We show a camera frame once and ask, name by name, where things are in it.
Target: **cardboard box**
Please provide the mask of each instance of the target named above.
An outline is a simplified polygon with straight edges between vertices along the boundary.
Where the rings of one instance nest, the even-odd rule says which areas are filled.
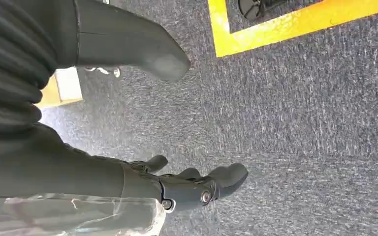
[[[37,104],[37,107],[41,109],[83,100],[79,76],[75,67],[56,70],[48,85],[41,92],[43,98]]]

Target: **clear plastic bag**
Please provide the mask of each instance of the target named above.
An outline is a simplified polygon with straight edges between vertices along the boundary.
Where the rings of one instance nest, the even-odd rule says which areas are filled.
[[[43,194],[0,199],[0,236],[158,236],[156,199]]]

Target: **floor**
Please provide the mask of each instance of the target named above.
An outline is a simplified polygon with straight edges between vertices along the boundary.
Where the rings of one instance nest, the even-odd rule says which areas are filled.
[[[240,30],[250,23],[234,2]],[[111,3],[162,24],[192,69],[175,84],[80,69],[85,101],[42,121],[91,154],[164,154],[164,173],[233,162],[250,172],[233,196],[170,215],[162,235],[378,236],[378,15],[217,58],[206,0]]]

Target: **yellow border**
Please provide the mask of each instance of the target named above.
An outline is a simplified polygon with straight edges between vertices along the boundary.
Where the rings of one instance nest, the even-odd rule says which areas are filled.
[[[225,0],[208,0],[208,4],[217,57],[277,43],[378,13],[378,0],[323,0],[230,33]]]

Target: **robotic hand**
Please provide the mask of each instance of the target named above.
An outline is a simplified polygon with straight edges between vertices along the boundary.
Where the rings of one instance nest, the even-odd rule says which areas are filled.
[[[57,68],[123,64],[164,81],[181,79],[190,67],[160,25],[113,6],[94,0],[0,0],[1,204],[62,194],[154,199],[173,212],[205,206],[240,187],[248,175],[241,164],[218,167],[205,177],[196,169],[155,176],[167,164],[163,156],[131,163],[90,156],[38,122],[41,113],[33,104]]]

